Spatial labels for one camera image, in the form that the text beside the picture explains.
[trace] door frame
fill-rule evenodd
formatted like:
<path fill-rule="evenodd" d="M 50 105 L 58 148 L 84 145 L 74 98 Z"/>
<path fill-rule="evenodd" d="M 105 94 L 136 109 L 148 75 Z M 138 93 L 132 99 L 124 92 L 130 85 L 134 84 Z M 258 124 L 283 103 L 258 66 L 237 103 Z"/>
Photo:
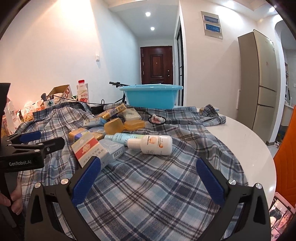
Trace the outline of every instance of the door frame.
<path fill-rule="evenodd" d="M 178 39 L 180 38 L 181 42 L 181 53 L 179 52 L 179 42 Z M 176 37 L 176 44 L 177 44 L 177 52 L 178 52 L 178 85 L 183 86 L 182 90 L 179 90 L 178 94 L 178 105 L 184 106 L 184 49 L 183 49 L 183 36 L 182 36 L 182 27 L 181 24 L 178 28 L 177 37 Z"/>
<path fill-rule="evenodd" d="M 171 57 L 171 62 L 172 62 L 172 78 L 173 78 L 173 84 L 174 84 L 174 64 L 173 64 L 173 47 L 172 46 L 148 46 L 148 47 L 141 47 L 140 48 L 140 55 L 141 55 L 141 84 L 142 84 L 142 80 L 143 80 L 143 75 L 144 75 L 144 70 L 143 70 L 143 66 L 144 66 L 144 62 L 143 62 L 143 49 L 144 48 L 169 48 L 170 49 L 170 57 Z"/>

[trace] brown wooden door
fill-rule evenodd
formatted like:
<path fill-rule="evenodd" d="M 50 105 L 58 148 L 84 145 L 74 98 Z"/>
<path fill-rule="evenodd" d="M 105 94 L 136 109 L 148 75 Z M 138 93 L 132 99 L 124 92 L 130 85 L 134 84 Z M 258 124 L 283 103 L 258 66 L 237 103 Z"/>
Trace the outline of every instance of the brown wooden door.
<path fill-rule="evenodd" d="M 173 84 L 173 47 L 141 48 L 142 84 Z"/>

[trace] hand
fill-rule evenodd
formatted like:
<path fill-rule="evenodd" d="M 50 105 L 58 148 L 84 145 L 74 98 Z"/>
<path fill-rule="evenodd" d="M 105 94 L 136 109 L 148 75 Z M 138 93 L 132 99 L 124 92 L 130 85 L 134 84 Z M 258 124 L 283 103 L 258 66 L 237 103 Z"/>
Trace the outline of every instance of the hand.
<path fill-rule="evenodd" d="M 17 187 L 10 195 L 13 204 L 11 206 L 11 210 L 19 215 L 22 212 L 23 205 L 22 205 L 22 184 L 20 180 L 17 180 Z M 6 207 L 11 205 L 10 200 L 5 197 L 3 194 L 0 193 L 0 204 Z"/>

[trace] white bottle cap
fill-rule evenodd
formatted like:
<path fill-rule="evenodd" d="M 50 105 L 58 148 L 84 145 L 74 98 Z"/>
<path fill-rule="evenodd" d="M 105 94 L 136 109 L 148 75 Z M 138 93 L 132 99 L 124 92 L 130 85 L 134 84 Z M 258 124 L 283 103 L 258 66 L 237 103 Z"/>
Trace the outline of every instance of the white bottle cap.
<path fill-rule="evenodd" d="M 141 139 L 128 139 L 128 148 L 140 150 L 141 149 Z"/>

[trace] white round table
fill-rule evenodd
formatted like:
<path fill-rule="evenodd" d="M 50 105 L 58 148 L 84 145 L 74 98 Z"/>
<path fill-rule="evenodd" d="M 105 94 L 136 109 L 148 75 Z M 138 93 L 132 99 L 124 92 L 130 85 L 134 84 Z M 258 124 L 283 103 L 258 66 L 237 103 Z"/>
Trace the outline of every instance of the white round table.
<path fill-rule="evenodd" d="M 239 160 L 249 186 L 261 183 L 268 206 L 271 206 L 276 188 L 276 168 L 265 143 L 251 129 L 226 117 L 226 123 L 209 126 L 207 130 L 222 141 Z"/>

